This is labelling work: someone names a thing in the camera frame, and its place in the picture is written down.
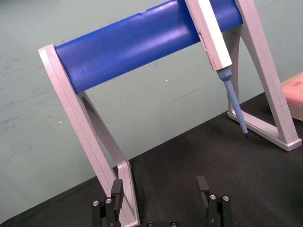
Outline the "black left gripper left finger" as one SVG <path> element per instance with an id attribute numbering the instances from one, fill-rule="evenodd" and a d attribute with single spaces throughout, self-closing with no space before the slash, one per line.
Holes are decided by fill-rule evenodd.
<path id="1" fill-rule="evenodd" d="M 123 181 L 113 182 L 110 197 L 104 201 L 95 200 L 91 204 L 93 227 L 120 227 L 119 214 L 124 198 Z"/>

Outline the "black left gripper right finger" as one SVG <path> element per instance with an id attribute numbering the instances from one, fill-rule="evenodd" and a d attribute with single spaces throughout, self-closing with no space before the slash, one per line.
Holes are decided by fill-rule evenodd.
<path id="1" fill-rule="evenodd" d="M 232 206 L 228 195 L 221 197 L 211 193 L 208 182 L 204 176 L 197 176 L 197 186 L 200 199 L 205 208 L 207 227 L 231 227 Z"/>

